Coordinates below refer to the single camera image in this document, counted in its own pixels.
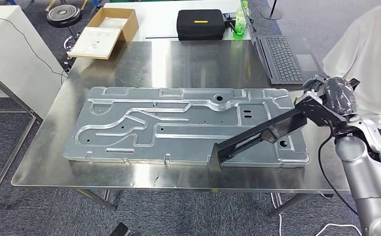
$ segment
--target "embossed aluminum panel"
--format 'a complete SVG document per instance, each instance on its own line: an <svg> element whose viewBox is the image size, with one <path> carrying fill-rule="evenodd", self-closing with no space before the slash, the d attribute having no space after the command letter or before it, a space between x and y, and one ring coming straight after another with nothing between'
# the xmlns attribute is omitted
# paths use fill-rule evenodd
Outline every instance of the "embossed aluminum panel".
<svg viewBox="0 0 381 236"><path fill-rule="evenodd" d="M292 107L284 89L94 87L64 156L75 161L204 166L215 142ZM262 142L223 166L301 167L308 162L297 130L275 144Z"/></svg>

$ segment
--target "reflective table surface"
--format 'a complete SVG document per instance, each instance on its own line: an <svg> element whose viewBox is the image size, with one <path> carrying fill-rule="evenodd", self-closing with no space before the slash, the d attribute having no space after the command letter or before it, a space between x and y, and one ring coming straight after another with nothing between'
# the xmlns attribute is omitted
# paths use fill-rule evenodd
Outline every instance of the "reflective table surface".
<svg viewBox="0 0 381 236"><path fill-rule="evenodd" d="M90 88L270 88L249 40L156 41L117 44L109 60L77 59L15 176L14 186L180 191L331 193L317 151L328 128L302 129L310 163L305 168L224 168L68 161L62 155ZM291 92L294 99L300 91ZM322 150L324 169L349 192L333 142Z"/></svg>

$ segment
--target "laptop keyboard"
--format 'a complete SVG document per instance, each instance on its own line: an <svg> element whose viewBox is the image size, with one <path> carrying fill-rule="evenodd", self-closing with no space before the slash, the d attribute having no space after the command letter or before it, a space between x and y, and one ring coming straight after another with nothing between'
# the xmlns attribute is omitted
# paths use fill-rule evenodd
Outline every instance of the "laptop keyboard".
<svg viewBox="0 0 381 236"><path fill-rule="evenodd" d="M266 37L265 40L270 49L279 80L283 82L303 81L300 69L297 67L285 37Z"/></svg>

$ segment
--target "white shirt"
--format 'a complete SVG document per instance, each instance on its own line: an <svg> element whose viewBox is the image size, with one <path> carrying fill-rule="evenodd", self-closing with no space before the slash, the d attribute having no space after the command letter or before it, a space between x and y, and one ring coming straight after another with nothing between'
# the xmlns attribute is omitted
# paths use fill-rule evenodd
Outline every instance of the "white shirt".
<svg viewBox="0 0 381 236"><path fill-rule="evenodd" d="M331 77L356 78L358 113L381 129L381 6L355 20L323 59Z"/></svg>

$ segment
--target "green water bottle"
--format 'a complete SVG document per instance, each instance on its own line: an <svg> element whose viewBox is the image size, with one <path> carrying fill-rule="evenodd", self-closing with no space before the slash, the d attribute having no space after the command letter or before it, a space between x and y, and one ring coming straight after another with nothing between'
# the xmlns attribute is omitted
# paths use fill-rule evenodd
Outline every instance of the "green water bottle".
<svg viewBox="0 0 381 236"><path fill-rule="evenodd" d="M245 12L248 16L250 16L251 12L248 9L248 2L242 1L242 5L245 8ZM236 10L236 20L235 20L235 30L234 30L234 38L243 38L245 34L245 29L247 28L247 22L245 21L244 11L240 6L238 10Z"/></svg>

